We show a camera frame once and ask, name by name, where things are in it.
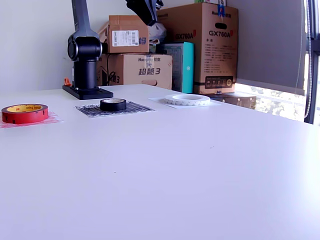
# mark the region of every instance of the white tape roll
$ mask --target white tape roll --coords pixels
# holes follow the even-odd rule
[[[195,94],[175,94],[164,97],[166,104],[177,106],[206,106],[210,101],[210,97]]]

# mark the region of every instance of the window frame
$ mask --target window frame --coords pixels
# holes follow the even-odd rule
[[[317,109],[317,87],[318,87],[318,64],[320,58],[320,33],[319,33],[319,11],[318,0],[307,0],[309,4],[309,16],[310,16],[310,38],[311,38],[311,73],[308,74],[308,88],[306,93],[306,109],[311,99],[310,110],[308,116],[304,119],[305,123],[314,124],[315,115]],[[307,41],[307,52],[309,50],[309,41]],[[310,77],[312,77],[312,86],[310,86]]]

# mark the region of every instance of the blue tape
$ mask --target blue tape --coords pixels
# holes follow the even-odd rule
[[[221,0],[218,1],[218,16],[219,17],[226,16],[225,6],[221,3]]]

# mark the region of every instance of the black electrical tape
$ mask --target black electrical tape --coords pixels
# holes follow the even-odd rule
[[[118,112],[127,109],[127,101],[124,99],[104,99],[100,101],[100,109],[104,112]]]

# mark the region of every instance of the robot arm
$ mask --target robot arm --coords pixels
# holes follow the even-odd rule
[[[163,6],[161,0],[126,0],[148,26],[157,22],[156,9]],[[103,52],[99,35],[90,27],[86,0],[72,0],[75,32],[68,39],[68,55],[73,61],[74,80],[71,87],[63,89],[79,99],[110,98],[108,91],[97,87],[96,65]]]

